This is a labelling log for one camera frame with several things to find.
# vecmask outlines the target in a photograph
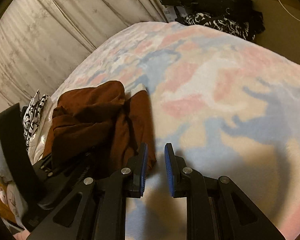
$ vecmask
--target white curtain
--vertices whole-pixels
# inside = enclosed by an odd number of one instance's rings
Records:
[[[109,37],[164,21],[158,0],[13,0],[0,20],[0,94],[27,104],[51,95]]]

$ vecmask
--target black and white patterned clothing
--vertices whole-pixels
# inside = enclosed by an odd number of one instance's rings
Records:
[[[185,25],[203,25],[216,29],[231,35],[247,40],[249,33],[249,24],[235,22],[226,18],[224,15],[211,17],[207,13],[193,13],[184,18]],[[252,40],[255,39],[256,33],[252,34]]]
[[[40,91],[38,90],[35,96],[31,98],[30,104],[23,117],[23,129],[27,150],[29,148],[30,138],[34,135],[40,123],[40,113],[48,97],[47,95],[43,95],[40,99]]]

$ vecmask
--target metal screw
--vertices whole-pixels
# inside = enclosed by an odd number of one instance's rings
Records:
[[[182,169],[182,171],[183,171],[184,173],[186,173],[186,174],[189,174],[189,173],[192,172],[192,169],[189,168],[189,167],[184,167],[184,168]]]
[[[89,185],[93,182],[93,178],[87,177],[84,179],[83,183]]]
[[[220,177],[220,181],[221,181],[222,183],[227,184],[227,183],[230,182],[230,179],[229,179],[227,176],[221,176],[221,177]]]
[[[129,169],[129,168],[123,168],[122,170],[121,170],[121,173],[122,174],[129,174],[131,172],[131,170]]]

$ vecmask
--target metal button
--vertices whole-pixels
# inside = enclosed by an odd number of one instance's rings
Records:
[[[190,167],[184,167],[184,168],[182,169],[182,171],[183,171],[185,174],[189,174],[189,173],[192,172],[192,169],[191,169]]]
[[[84,179],[83,183],[89,185],[93,182],[93,178],[87,177]]]
[[[222,183],[227,184],[227,183],[230,182],[230,179],[229,179],[229,177],[227,177],[227,176],[221,176],[221,177],[220,177],[220,181],[221,181]]]
[[[121,170],[121,173],[122,174],[129,174],[131,172],[131,170],[129,169],[129,168],[123,168],[122,170]]]

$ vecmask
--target gray pillow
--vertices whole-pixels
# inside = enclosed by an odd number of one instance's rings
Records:
[[[11,172],[8,168],[6,159],[4,158],[2,146],[1,146],[1,142],[0,142],[0,183],[6,185],[10,181],[13,181],[13,178],[12,178]]]

